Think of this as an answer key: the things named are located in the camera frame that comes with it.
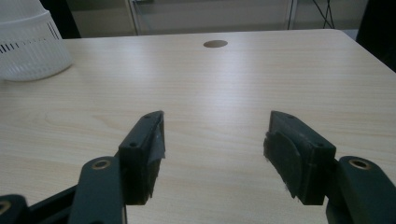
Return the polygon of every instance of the table surface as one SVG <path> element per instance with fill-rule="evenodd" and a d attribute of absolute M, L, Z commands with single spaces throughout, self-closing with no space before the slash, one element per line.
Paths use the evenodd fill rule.
<path fill-rule="evenodd" d="M 206 48 L 225 40 L 222 48 Z M 130 223 L 327 223 L 262 155 L 271 110 L 290 113 L 396 181 L 396 74 L 340 31 L 65 40 L 54 77 L 0 81 L 0 195 L 29 204 L 77 184 L 139 118 L 165 112 L 166 159 Z"/>

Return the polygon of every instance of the white plastic basket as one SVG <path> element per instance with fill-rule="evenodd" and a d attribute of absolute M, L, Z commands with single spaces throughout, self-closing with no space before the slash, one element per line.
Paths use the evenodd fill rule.
<path fill-rule="evenodd" d="M 49 77 L 72 63 L 50 13 L 44 8 L 35 12 L 38 11 L 41 13 L 29 18 L 0 22 L 3 79 L 29 81 Z"/>

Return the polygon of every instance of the light wood grain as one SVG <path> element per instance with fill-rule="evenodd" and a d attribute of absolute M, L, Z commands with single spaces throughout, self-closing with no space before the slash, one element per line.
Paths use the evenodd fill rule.
<path fill-rule="evenodd" d="M 226 40 L 218 49 L 203 46 Z M 165 112 L 154 196 L 129 223 L 327 223 L 262 155 L 271 110 L 290 113 L 396 181 L 396 74 L 339 31 L 66 40 L 74 64 L 0 81 L 0 194 L 29 204 L 113 155 L 144 114 Z"/>

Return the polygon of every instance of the round hole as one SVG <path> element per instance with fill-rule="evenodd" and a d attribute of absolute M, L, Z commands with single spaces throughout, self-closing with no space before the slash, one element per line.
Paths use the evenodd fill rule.
<path fill-rule="evenodd" d="M 11 202 L 1 201 L 0 202 L 0 216 L 3 215 L 11 207 Z"/>
<path fill-rule="evenodd" d="M 369 163 L 367 163 L 366 161 L 361 161 L 361 160 L 350 160 L 349 164 L 351 164 L 352 166 L 361 169 L 361 170 L 370 170 L 371 169 L 371 165 Z"/>
<path fill-rule="evenodd" d="M 101 161 L 97 161 L 96 163 L 94 163 L 92 165 L 92 169 L 93 170 L 102 170 L 107 168 L 110 165 L 110 161 L 107 160 L 101 160 Z"/>
<path fill-rule="evenodd" d="M 211 41 L 205 42 L 204 46 L 207 48 L 215 49 L 215 48 L 224 47 L 227 44 L 228 44 L 228 42 L 225 40 L 211 40 Z"/>

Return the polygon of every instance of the wall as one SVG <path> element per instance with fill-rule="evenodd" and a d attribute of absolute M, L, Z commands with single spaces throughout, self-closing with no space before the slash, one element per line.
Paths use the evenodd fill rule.
<path fill-rule="evenodd" d="M 83 37 L 186 34 L 287 29 L 297 2 L 293 29 L 321 29 L 313 0 L 67 0 Z M 317 0 L 323 13 L 327 0 Z M 368 0 L 331 0 L 336 29 L 357 30 Z"/>

